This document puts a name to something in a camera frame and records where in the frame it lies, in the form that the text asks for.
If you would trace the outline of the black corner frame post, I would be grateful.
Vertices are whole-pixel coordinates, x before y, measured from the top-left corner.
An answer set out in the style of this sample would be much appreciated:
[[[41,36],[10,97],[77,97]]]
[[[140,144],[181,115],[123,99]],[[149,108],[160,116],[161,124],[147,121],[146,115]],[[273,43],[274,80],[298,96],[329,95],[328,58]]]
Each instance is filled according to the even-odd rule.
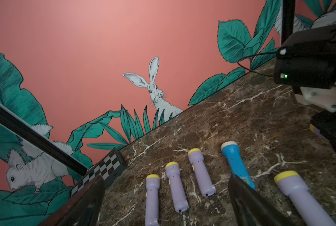
[[[293,34],[294,16],[295,16],[295,0],[282,1],[282,33],[281,45]]]
[[[41,149],[55,160],[61,162],[77,174],[84,176],[87,167],[75,160],[72,156],[63,152],[57,145],[45,136],[39,134],[29,124],[0,104],[0,125],[7,128],[22,139]]]

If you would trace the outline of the black white checkerboard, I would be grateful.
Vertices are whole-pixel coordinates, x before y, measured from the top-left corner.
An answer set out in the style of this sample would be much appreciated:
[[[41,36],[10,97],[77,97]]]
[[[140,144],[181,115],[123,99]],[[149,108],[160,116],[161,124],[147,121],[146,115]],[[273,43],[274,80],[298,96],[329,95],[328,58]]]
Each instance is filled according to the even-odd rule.
[[[94,178],[101,176],[104,187],[108,188],[114,180],[127,168],[127,164],[119,150],[113,148],[99,163],[88,170],[87,174],[70,191],[73,196]]]

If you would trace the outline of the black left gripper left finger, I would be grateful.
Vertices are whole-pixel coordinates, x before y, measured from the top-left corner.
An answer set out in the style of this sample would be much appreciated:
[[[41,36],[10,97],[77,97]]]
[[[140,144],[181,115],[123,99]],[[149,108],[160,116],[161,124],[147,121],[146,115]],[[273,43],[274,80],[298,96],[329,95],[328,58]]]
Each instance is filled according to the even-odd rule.
[[[39,225],[96,226],[104,193],[104,180],[97,176]]]

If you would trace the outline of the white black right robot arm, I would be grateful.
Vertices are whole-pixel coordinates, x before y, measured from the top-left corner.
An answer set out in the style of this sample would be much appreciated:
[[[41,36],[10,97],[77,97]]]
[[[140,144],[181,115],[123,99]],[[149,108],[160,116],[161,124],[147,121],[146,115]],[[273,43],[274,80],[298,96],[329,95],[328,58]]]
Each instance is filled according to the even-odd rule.
[[[274,82],[291,86],[297,102],[323,109],[310,130],[336,152],[336,24],[292,34],[276,54]]]

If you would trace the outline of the black right corner frame post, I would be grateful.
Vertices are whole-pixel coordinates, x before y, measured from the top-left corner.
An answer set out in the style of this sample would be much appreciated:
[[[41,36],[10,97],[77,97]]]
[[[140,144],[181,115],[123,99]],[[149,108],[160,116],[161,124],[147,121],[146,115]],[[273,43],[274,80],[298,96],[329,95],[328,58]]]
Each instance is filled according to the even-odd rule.
[[[281,45],[293,34],[294,16],[295,16],[295,0],[282,1],[282,33]]]

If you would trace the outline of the black left corner frame post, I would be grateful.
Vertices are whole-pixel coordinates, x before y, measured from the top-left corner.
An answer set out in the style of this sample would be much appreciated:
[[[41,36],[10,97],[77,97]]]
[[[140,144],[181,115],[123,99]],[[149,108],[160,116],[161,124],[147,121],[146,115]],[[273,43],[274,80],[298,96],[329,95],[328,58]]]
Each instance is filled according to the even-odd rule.
[[[77,174],[84,176],[87,167],[75,160],[72,156],[63,152],[57,145],[45,136],[39,134],[29,124],[0,104],[0,125],[7,128],[22,139],[41,149],[55,160],[61,162]]]

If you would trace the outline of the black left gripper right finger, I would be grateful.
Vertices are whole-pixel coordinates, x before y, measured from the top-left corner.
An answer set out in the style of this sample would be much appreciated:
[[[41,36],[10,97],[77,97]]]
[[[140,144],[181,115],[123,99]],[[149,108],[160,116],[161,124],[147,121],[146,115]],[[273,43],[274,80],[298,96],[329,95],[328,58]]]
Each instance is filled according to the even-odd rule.
[[[239,226],[295,225],[235,174],[229,179],[228,192]]]

